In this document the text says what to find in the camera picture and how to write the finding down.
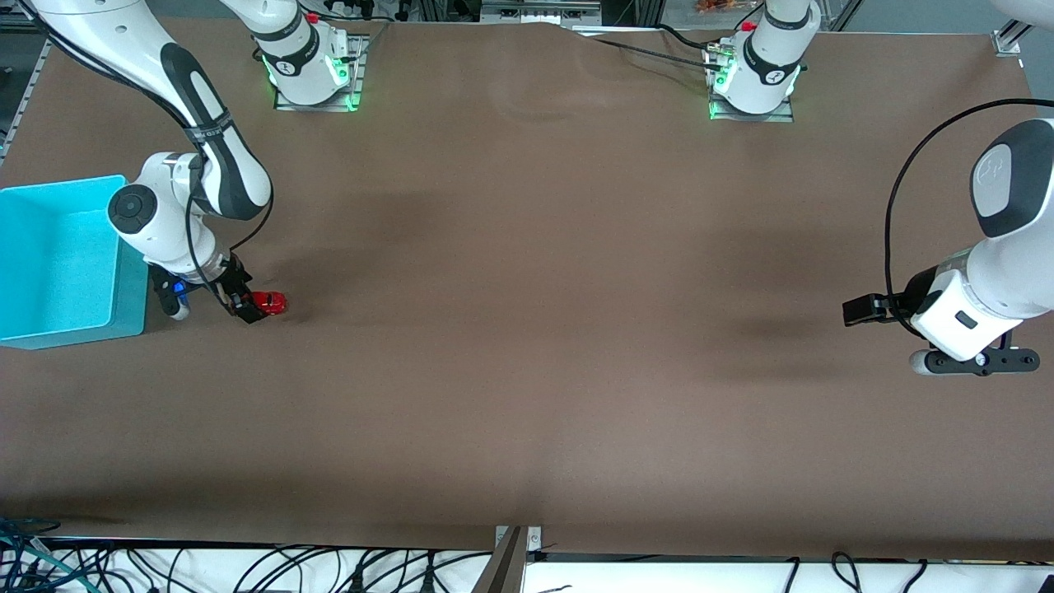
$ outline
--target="turquoise plastic container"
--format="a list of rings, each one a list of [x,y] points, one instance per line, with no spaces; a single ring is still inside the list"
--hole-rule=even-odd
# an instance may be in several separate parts
[[[142,334],[147,263],[110,226],[124,177],[0,190],[0,347]]]

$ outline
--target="red object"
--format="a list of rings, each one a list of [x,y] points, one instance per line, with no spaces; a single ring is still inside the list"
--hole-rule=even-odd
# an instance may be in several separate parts
[[[286,295],[281,292],[253,292],[253,303],[269,316],[286,313]]]

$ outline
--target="brown table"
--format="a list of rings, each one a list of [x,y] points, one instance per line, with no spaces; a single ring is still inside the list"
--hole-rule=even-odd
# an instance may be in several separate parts
[[[397,24],[362,111],[271,110],[232,21],[175,21],[276,189],[240,250],[291,312],[0,352],[0,512],[66,533],[557,550],[1049,556],[1054,370],[925,379],[842,328],[881,289],[890,184],[932,126],[1027,96],[980,36],[820,35],[797,122],[709,121],[702,76],[549,25]],[[658,33],[623,40],[691,57]],[[970,167],[910,174],[898,283],[981,234]],[[47,61],[3,184],[187,150],[147,99]],[[233,240],[251,224],[210,222]],[[1018,341],[1054,356],[1052,319]]]

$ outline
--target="blue bin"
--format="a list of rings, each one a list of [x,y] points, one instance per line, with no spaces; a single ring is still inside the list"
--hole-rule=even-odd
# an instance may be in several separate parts
[[[106,217],[124,183],[114,175],[0,190],[0,345],[142,334],[147,263]]]

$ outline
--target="teal cable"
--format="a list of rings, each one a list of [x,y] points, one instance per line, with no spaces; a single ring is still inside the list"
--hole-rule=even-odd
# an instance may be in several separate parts
[[[6,537],[0,537],[0,541],[6,543],[7,546],[11,546],[12,548],[15,547],[15,543],[12,540],[7,539]],[[40,552],[39,550],[33,548],[32,546],[24,548],[22,551],[30,554],[31,556],[36,556],[37,558],[45,562],[51,562],[52,565],[58,567],[59,570],[65,571],[66,574],[73,574],[76,572],[74,569],[70,568],[70,566],[67,566],[62,560],[59,560],[58,558],[52,556],[51,554],[44,554],[43,552]],[[86,578],[82,576],[78,576],[75,580],[83,585],[84,589],[87,589],[89,593],[102,593],[101,591],[99,591],[98,587],[92,585],[91,582],[89,582]]]

